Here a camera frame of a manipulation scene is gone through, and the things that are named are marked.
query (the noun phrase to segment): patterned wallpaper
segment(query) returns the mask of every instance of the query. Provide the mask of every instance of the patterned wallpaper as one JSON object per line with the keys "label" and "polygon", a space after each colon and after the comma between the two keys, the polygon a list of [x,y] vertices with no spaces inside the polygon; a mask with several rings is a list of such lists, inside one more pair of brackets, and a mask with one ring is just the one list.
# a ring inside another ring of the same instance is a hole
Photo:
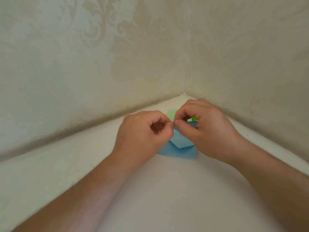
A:
{"label": "patterned wallpaper", "polygon": [[0,154],[186,91],[309,159],[309,0],[0,0]]}

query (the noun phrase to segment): blue origami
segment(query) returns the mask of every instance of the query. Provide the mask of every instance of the blue origami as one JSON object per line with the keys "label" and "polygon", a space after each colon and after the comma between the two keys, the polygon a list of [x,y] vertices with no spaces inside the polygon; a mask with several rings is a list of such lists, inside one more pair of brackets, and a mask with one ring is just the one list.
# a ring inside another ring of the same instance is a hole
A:
{"label": "blue origami", "polygon": [[[196,127],[197,121],[189,121],[188,124]],[[197,156],[197,149],[193,142],[180,134],[177,127],[174,127],[174,136],[158,152],[162,156],[173,156],[194,159]]]}

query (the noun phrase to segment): forearm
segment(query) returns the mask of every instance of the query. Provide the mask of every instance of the forearm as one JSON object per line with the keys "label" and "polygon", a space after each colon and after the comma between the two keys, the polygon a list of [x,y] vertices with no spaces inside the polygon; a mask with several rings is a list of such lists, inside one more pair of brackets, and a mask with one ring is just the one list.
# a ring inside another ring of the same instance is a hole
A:
{"label": "forearm", "polygon": [[113,156],[108,156],[82,180],[13,231],[94,231],[133,171]]}
{"label": "forearm", "polygon": [[243,141],[230,163],[254,187],[288,231],[309,230],[309,177]]}

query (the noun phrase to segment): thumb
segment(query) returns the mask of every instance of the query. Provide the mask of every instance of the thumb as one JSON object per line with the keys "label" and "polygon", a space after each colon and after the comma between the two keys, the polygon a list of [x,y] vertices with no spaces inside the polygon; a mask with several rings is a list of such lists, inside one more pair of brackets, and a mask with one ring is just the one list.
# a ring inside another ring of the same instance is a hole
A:
{"label": "thumb", "polygon": [[164,145],[174,136],[174,123],[172,121],[164,125],[163,129],[156,135],[157,141]]}
{"label": "thumb", "polygon": [[178,128],[181,135],[185,136],[190,141],[194,142],[196,136],[199,135],[199,131],[189,125],[186,121],[177,119],[174,121],[176,127]]}

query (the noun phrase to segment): person's left arm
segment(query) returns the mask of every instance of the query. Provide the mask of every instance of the person's left arm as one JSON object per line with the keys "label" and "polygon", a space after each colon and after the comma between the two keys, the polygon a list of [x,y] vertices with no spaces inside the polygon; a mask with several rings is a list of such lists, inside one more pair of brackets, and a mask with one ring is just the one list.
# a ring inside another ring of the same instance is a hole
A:
{"label": "person's left arm", "polygon": [[160,111],[126,116],[112,153],[13,232],[94,231],[123,183],[172,136],[173,123]]}

